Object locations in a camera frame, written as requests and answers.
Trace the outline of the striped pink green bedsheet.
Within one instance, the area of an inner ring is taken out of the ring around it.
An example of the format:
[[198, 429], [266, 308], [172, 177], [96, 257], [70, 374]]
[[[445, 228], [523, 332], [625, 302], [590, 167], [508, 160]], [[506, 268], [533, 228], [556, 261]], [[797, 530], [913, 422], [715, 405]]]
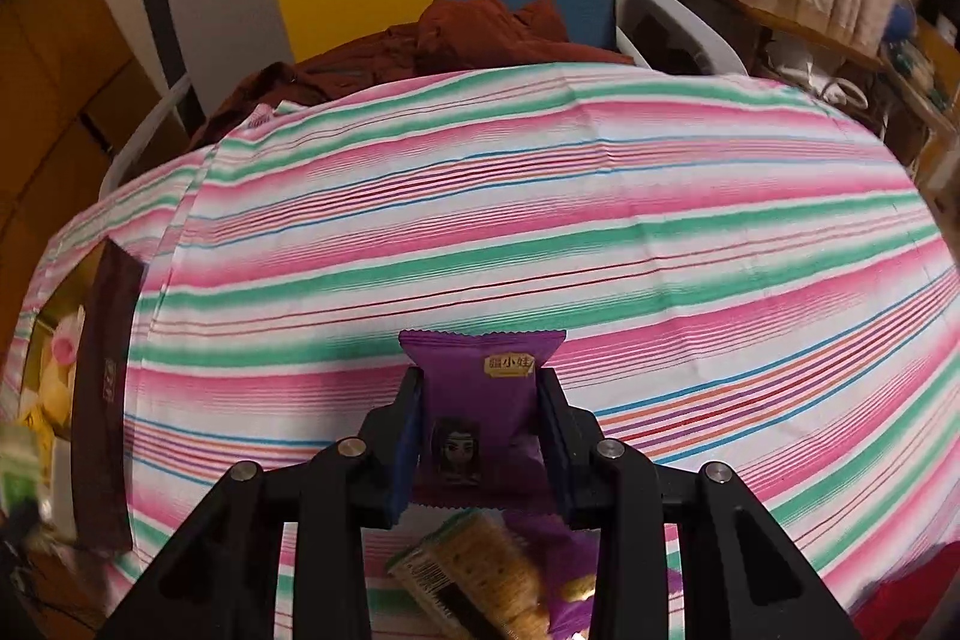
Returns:
[[571, 403], [658, 463], [731, 464], [846, 608], [957, 542], [957, 266], [905, 167], [805, 92], [542, 65], [254, 110], [55, 232], [5, 401], [102, 241], [145, 268], [133, 542], [39, 580], [49, 635], [91, 632], [231, 464], [353, 434], [404, 330], [563, 331]]

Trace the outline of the wooden desk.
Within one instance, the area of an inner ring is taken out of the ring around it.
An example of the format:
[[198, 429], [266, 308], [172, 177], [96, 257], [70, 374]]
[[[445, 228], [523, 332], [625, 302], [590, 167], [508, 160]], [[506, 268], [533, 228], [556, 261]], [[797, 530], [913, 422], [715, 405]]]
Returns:
[[812, 50], [823, 50], [842, 64], [855, 64], [867, 73], [885, 73], [900, 91], [901, 101], [918, 113], [924, 124], [946, 145], [958, 143], [958, 122], [939, 112], [910, 81], [903, 80], [890, 64], [887, 51], [869, 49], [854, 42], [850, 31], [840, 28], [811, 5], [800, 0], [680, 0], [701, 14], [731, 42], [749, 70], [756, 70], [766, 44], [777, 34], [789, 35]]

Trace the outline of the dark red blanket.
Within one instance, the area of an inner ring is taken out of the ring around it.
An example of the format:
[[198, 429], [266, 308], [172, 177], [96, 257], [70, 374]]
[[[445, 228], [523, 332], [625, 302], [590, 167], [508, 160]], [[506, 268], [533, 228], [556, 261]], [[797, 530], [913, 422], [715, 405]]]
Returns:
[[628, 65], [620, 52], [571, 41], [551, 0], [512, 11], [501, 0], [434, 0], [415, 23], [391, 26], [297, 64], [275, 62], [242, 80], [212, 113], [190, 146], [218, 143], [257, 106], [283, 101], [317, 106], [415, 76], [586, 62]]

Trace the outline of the purple snack packet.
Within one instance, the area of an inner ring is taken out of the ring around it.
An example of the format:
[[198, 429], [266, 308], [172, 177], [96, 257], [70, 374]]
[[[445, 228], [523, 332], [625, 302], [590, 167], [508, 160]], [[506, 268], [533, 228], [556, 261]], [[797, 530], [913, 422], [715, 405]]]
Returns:
[[537, 372], [565, 339], [563, 330], [398, 333], [404, 353], [423, 372], [415, 502], [441, 509], [553, 509], [537, 438]]

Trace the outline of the green cracker packet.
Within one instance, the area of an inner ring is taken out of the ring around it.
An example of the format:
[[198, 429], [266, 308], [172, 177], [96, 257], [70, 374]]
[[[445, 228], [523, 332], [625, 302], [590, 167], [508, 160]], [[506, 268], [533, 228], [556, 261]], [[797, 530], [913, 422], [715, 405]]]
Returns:
[[498, 513], [451, 516], [387, 573], [446, 638], [548, 637], [540, 573]]

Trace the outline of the gold tray with brown rim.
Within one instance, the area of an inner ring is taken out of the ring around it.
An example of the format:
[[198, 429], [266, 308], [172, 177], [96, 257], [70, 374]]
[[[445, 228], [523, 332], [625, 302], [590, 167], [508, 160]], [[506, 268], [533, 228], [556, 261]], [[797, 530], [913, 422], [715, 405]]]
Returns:
[[143, 276], [110, 239], [68, 271], [34, 320], [2, 425], [2, 512], [32, 500], [55, 539], [99, 554], [132, 549], [124, 395]]

